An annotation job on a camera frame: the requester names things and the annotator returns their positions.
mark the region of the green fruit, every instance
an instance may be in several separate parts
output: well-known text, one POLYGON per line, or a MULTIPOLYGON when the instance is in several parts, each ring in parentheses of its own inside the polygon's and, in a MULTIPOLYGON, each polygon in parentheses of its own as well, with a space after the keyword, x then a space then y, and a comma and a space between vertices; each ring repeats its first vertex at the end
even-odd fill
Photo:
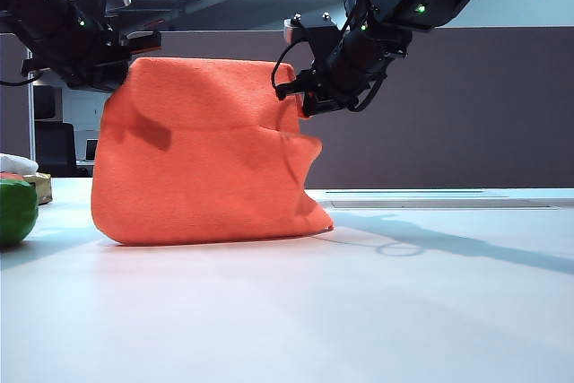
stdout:
POLYGON ((0 247, 12 247, 26 238, 38 218, 38 197, 33 185, 0 178, 0 247))

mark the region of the robotic arm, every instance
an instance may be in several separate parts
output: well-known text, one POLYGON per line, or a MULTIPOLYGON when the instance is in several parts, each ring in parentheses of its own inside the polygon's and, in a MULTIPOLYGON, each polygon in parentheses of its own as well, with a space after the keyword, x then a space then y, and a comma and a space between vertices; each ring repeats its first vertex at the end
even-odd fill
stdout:
POLYGON ((157 32, 128 39, 111 27, 110 15, 129 4, 130 0, 0 0, 0 24, 33 53, 22 75, 35 77, 22 83, 50 68, 73 89, 114 91, 126 78, 134 53, 161 45, 157 32))
POLYGON ((413 31, 429 31, 456 17, 470 0, 344 0, 347 20, 341 30, 328 13, 319 18, 296 14, 285 21, 289 46, 308 42, 314 62, 291 83, 272 85, 277 97, 303 93, 303 112, 361 111, 387 78, 387 67, 406 57, 413 31), (369 90, 366 97, 359 97, 369 90))

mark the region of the orange towel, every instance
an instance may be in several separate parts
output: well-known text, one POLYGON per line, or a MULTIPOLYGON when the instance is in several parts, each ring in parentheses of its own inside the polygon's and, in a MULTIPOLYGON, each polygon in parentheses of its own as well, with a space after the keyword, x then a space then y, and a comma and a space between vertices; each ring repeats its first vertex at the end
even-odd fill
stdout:
MULTIPOLYGON (((106 102, 91 213, 110 238, 168 245, 331 230, 305 194, 321 151, 300 133, 300 100, 280 102, 274 64, 139 58, 106 102)), ((289 65, 277 79, 291 81, 289 65)))

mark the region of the black chair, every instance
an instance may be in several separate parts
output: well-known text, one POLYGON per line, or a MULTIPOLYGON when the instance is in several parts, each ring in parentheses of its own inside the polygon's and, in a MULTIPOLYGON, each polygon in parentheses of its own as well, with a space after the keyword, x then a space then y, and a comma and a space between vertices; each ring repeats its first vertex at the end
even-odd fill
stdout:
POLYGON ((74 127, 69 123, 36 121, 36 162, 39 172, 52 177, 88 177, 75 161, 74 127))

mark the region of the table surface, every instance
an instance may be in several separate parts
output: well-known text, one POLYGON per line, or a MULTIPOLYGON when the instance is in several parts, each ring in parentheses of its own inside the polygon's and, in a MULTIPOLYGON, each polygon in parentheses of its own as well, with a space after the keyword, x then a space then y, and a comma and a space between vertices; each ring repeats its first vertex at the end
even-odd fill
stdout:
POLYGON ((309 191, 332 232, 119 246, 90 178, 2 255, 2 381, 574 381, 574 189, 309 191))

